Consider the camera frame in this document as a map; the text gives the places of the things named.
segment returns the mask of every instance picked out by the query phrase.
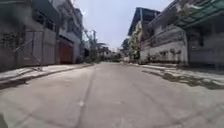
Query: curb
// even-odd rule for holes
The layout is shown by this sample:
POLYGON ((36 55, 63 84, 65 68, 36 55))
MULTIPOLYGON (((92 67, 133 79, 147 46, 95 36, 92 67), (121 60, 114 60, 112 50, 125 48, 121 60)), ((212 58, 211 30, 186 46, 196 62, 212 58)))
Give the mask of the curb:
POLYGON ((0 83, 0 90, 12 88, 12 87, 18 87, 19 85, 26 84, 27 81, 30 81, 33 79, 37 79, 37 78, 41 78, 41 77, 45 77, 45 76, 49 76, 49 75, 53 75, 53 74, 57 74, 57 73, 67 72, 67 71, 71 71, 71 70, 75 70, 75 69, 87 68, 90 66, 93 66, 93 64, 84 65, 81 67, 70 68, 70 69, 65 69, 65 70, 60 70, 60 71, 49 72, 49 73, 43 73, 43 74, 39 74, 36 76, 31 75, 31 76, 26 76, 26 77, 22 77, 22 78, 13 79, 13 80, 10 79, 10 80, 6 80, 6 81, 2 81, 0 83))

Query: awning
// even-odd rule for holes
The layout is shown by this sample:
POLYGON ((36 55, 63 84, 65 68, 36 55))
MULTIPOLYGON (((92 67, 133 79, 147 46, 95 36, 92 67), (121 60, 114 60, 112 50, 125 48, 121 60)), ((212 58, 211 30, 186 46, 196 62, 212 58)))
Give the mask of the awning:
POLYGON ((224 0, 215 0, 205 5, 202 9, 179 19, 174 25, 181 28, 189 28, 222 13, 224 13, 224 0))

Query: tree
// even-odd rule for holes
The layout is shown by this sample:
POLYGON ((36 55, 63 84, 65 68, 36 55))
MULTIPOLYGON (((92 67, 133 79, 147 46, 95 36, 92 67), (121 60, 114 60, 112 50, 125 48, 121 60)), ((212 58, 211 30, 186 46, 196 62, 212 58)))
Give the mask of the tree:
POLYGON ((129 44, 128 44, 128 38, 126 38, 123 42, 122 42, 122 48, 123 50, 128 50, 129 49, 129 44))

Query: street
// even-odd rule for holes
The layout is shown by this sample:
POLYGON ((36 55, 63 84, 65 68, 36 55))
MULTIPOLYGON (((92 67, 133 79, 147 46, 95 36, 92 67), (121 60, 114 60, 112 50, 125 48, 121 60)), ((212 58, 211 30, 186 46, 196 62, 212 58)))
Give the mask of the street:
POLYGON ((0 128, 223 128, 224 90, 100 63, 0 90, 0 128))

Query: house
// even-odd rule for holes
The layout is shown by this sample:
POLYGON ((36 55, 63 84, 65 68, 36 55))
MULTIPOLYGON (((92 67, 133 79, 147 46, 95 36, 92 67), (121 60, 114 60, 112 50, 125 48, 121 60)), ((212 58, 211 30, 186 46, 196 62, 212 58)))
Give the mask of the house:
POLYGON ((129 38, 129 52, 131 59, 136 60, 138 58, 139 49, 144 40, 146 40, 150 31, 147 29, 147 25, 151 22, 157 15, 159 11, 150 10, 146 8, 136 8, 131 26, 128 31, 129 38))
POLYGON ((187 33, 189 64, 224 67, 224 1, 181 0, 178 7, 175 25, 187 33))
POLYGON ((176 1, 154 18, 147 26, 151 32, 142 43, 141 60, 152 63, 187 63, 185 32, 173 25, 176 20, 176 1))
POLYGON ((49 1, 15 0, 0 9, 2 68, 56 63, 59 14, 49 1))
POLYGON ((60 14, 59 61, 76 63, 82 53, 82 13, 70 0, 54 0, 51 4, 60 14))

